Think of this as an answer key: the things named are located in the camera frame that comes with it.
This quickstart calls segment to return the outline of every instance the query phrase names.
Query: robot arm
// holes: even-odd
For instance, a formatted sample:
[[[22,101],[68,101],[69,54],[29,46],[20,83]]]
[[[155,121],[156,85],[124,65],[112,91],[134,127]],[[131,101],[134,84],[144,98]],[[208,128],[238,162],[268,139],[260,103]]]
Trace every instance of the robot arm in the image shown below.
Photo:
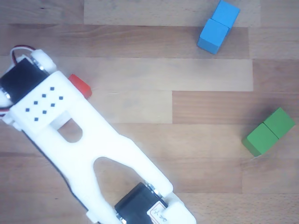
[[[23,80],[22,86],[16,80]],[[105,201],[93,170],[99,157],[107,157],[133,168],[148,183],[152,204],[147,215],[151,222],[164,224],[195,224],[196,220],[178,197],[173,186],[162,172],[130,139],[119,135],[90,105],[80,91],[56,70],[42,50],[35,50],[31,58],[23,57],[0,79],[0,100],[12,106],[3,120],[22,130],[43,151],[68,179],[74,195],[88,209],[87,216],[94,223],[128,223],[130,214],[121,217],[131,198],[122,201],[116,211]],[[67,114],[82,129],[82,138],[76,143],[67,142],[57,131],[62,114]]]

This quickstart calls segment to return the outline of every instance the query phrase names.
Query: sticker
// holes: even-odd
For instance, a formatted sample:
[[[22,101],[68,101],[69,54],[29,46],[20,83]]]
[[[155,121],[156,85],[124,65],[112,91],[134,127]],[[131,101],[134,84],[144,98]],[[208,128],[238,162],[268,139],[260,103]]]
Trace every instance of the sticker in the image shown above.
[[[162,216],[165,209],[166,207],[158,201],[146,214],[149,215],[153,224],[168,224],[167,219]]]

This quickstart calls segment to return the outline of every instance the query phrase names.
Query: green block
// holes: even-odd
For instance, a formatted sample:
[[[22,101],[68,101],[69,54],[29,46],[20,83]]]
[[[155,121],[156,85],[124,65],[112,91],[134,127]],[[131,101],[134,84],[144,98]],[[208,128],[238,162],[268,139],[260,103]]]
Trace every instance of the green block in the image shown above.
[[[280,139],[294,127],[295,122],[280,107],[264,121],[264,124]]]
[[[259,156],[267,152],[277,141],[278,137],[264,123],[261,123],[242,140],[242,143],[251,154]]]

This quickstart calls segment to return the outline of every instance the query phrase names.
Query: blue cube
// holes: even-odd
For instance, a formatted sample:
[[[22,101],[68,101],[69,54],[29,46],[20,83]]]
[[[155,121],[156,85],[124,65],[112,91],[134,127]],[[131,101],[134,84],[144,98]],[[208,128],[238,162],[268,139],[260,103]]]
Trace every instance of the blue cube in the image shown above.
[[[212,54],[216,54],[227,33],[228,27],[209,19],[200,34],[197,45]]]
[[[240,12],[240,9],[220,0],[213,16],[212,20],[221,23],[222,25],[229,28],[229,30],[233,27],[233,24]]]

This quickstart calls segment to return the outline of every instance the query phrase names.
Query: cube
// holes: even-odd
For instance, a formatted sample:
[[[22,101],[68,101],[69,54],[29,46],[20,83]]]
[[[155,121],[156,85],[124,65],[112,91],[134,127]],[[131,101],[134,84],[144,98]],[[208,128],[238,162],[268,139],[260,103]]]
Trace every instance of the cube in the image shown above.
[[[264,124],[280,139],[292,127],[295,126],[294,120],[280,107],[271,116],[269,116]]]
[[[240,12],[240,9],[220,0],[213,16],[212,20],[221,23],[222,25],[229,28],[229,30],[233,27],[233,24]]]
[[[259,156],[267,152],[277,141],[278,137],[264,123],[261,123],[242,140],[242,143],[251,154]]]
[[[197,45],[212,54],[216,54],[227,33],[228,27],[209,19],[200,34]]]

